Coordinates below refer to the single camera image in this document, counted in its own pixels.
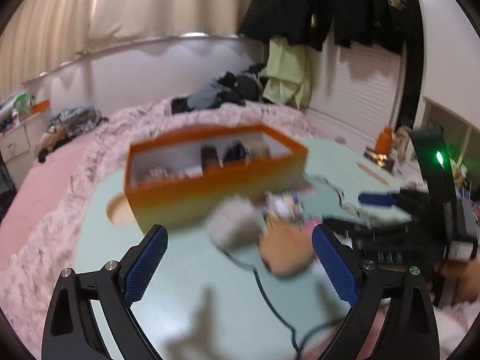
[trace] white wall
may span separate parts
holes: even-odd
[[[425,37],[422,96],[480,128],[480,38],[455,0],[420,0]],[[421,99],[416,124],[422,122]]]
[[[396,123],[404,82],[400,55],[358,43],[342,48],[330,33],[323,51],[311,50],[311,58],[313,91],[307,116],[318,127],[327,117],[357,135],[376,138]]]
[[[139,43],[85,56],[25,88],[37,101],[64,107],[94,105],[104,115],[162,98],[188,95],[213,77],[262,60],[254,40],[186,38]]]

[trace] white closet door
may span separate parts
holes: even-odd
[[[336,46],[329,35],[322,52],[312,51],[310,108],[370,137],[389,125],[402,95],[402,57],[379,46]]]

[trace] drawer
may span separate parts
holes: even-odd
[[[0,152],[4,162],[22,154],[30,149],[25,128],[23,126],[16,128],[14,131],[0,140]]]

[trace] green container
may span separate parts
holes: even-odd
[[[29,102],[28,94],[24,93],[18,96],[13,102],[20,120],[25,120],[32,114],[32,107]]]

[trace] pink bed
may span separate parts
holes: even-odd
[[[116,112],[109,123],[32,166],[0,226],[0,307],[37,359],[51,294],[59,272],[71,263],[89,199],[100,180],[124,166],[130,143],[196,124],[251,123],[292,137],[325,137],[302,113],[284,106],[225,104],[215,111],[172,116],[170,102],[162,100]],[[480,302],[436,311],[443,359],[479,311]],[[381,311],[358,358],[371,351],[383,318]],[[310,348],[302,358],[317,359],[325,345]]]
[[[0,271],[8,267],[37,223],[56,209],[92,135],[73,140],[50,154],[45,163],[34,162],[0,225]]]

